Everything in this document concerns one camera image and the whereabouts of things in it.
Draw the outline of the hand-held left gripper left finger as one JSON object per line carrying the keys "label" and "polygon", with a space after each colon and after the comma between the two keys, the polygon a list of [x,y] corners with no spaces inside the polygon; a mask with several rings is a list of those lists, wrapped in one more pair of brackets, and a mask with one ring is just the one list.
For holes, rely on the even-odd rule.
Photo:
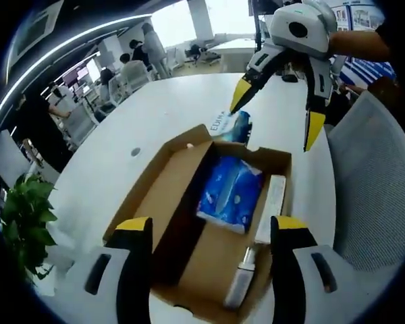
{"label": "hand-held left gripper left finger", "polygon": [[52,297],[64,323],[150,323],[153,220],[119,224],[106,245],[70,267]]}

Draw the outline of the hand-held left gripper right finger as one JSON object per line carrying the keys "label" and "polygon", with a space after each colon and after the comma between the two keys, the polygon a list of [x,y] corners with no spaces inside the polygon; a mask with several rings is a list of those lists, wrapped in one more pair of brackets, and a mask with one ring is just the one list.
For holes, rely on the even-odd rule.
{"label": "hand-held left gripper right finger", "polygon": [[274,323],[353,323],[357,278],[332,248],[318,245],[307,225],[271,218]]}

